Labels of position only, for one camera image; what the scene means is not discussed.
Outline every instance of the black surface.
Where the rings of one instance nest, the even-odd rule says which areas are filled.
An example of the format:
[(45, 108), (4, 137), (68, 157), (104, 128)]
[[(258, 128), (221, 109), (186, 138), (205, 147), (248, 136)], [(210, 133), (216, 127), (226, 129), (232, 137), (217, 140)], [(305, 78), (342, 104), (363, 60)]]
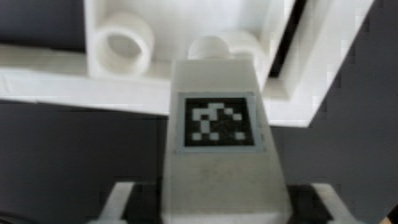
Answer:
[(84, 52), (84, 0), (0, 0), (0, 43)]
[[(242, 115), (242, 120), (235, 121), (233, 116), (226, 114), (225, 109), (217, 109), (217, 120), (209, 116), (202, 117), (202, 121), (210, 122), (210, 132), (219, 133), (219, 140), (210, 139), (210, 134), (202, 130), (202, 121), (194, 120), (194, 110), (209, 109), (212, 103), (223, 103), (225, 109), (233, 109), (233, 114)], [(235, 133), (246, 134), (246, 139), (235, 138)], [(193, 134), (203, 134), (203, 140), (193, 139)], [(255, 145), (253, 127), (249, 118), (249, 108), (246, 98), (189, 98), (186, 105), (186, 146), (251, 146)]]
[(398, 205), (395, 206), (395, 209), (390, 212), (388, 218), (390, 218), (390, 222), (397, 224), (398, 223)]
[[(289, 183), (331, 183), (370, 224), (398, 202), (397, 11), (377, 0), (312, 127), (273, 128)], [(0, 1), (0, 40), (79, 49), (82, 21), (82, 1)], [(86, 223), (118, 177), (157, 180), (164, 137), (162, 117), (3, 101), (0, 211)]]

